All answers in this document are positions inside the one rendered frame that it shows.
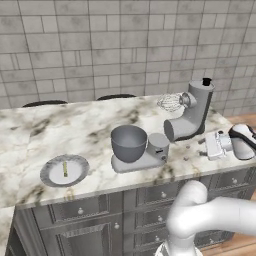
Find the grey stand mixer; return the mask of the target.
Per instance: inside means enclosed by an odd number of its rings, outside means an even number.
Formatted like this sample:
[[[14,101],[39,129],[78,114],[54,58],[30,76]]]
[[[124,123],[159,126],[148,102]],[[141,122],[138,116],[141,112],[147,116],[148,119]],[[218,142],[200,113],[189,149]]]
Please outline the grey stand mixer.
[[[111,165],[117,173],[127,173],[163,166],[168,159],[169,144],[189,140],[205,131],[205,120],[211,103],[214,85],[211,78],[192,80],[187,92],[180,95],[183,114],[164,121],[164,133],[148,136],[144,154],[135,162],[120,161],[113,153]]]

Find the black chair back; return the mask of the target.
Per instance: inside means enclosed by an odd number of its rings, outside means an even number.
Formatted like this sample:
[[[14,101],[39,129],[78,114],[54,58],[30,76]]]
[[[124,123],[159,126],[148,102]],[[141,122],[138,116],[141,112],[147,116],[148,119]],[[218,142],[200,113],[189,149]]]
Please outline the black chair back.
[[[43,105],[59,105],[59,104],[67,104],[67,102],[63,101],[63,100],[37,101],[37,102],[32,102],[32,103],[25,104],[23,106],[23,108],[37,107],[37,106],[43,106]]]

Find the grey rimmed white plate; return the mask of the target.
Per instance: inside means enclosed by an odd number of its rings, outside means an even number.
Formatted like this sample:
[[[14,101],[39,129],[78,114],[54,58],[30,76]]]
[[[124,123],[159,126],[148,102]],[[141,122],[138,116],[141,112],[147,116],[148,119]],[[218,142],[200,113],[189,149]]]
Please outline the grey rimmed white plate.
[[[64,177],[63,162],[67,162],[68,177]],[[49,160],[40,171],[41,181],[49,187],[71,187],[81,182],[89,171],[88,161],[79,155],[60,155]]]

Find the grey metal mixer bowl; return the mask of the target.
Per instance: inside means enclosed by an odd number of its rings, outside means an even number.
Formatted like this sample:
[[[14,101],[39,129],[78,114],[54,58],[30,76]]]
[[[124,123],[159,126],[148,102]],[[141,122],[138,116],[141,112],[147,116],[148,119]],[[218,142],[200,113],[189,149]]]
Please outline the grey metal mixer bowl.
[[[134,125],[121,125],[111,132],[113,153],[126,163],[135,162],[144,154],[147,140],[147,133]]]

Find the grey cupboard door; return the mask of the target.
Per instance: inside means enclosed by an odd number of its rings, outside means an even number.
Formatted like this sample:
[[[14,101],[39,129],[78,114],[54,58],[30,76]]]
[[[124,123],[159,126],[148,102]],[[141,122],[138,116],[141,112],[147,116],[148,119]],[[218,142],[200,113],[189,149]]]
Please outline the grey cupboard door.
[[[41,230],[48,256],[122,256],[123,217],[115,214]]]

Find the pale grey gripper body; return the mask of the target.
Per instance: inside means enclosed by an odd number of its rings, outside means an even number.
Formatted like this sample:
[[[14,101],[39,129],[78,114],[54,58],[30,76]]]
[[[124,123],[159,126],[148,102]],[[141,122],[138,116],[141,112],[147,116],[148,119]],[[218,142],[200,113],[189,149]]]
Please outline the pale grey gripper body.
[[[214,161],[225,156],[225,151],[221,145],[222,134],[222,131],[209,132],[205,136],[207,157],[210,161]]]

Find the grey drawer front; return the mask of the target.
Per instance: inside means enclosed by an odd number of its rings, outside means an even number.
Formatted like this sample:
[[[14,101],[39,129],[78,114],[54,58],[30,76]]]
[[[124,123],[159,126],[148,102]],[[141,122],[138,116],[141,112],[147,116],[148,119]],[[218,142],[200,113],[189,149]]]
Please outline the grey drawer front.
[[[178,182],[140,188],[137,190],[137,204],[145,205],[160,202],[163,200],[170,200],[176,197],[178,189]],[[161,197],[161,192],[166,193],[166,198]]]
[[[140,232],[134,237],[134,245],[136,247],[146,246],[149,244],[155,244],[159,242],[155,242],[155,236],[160,238],[160,241],[164,241],[168,236],[168,231],[166,228],[155,229],[148,232]]]
[[[135,227],[142,228],[164,223],[166,221],[170,206],[165,205],[152,209],[145,209],[135,214]],[[163,218],[162,222],[158,222],[158,216]]]
[[[109,211],[109,198],[107,195],[73,200],[51,205],[51,211],[55,222],[68,221],[83,217],[92,217]]]
[[[256,167],[249,167],[214,175],[211,180],[211,189],[220,190],[248,185],[255,173]],[[237,179],[237,184],[233,184],[232,178]]]
[[[195,246],[197,248],[204,248],[214,244],[222,243],[230,240],[234,233],[222,230],[211,230],[200,232],[195,236]]]

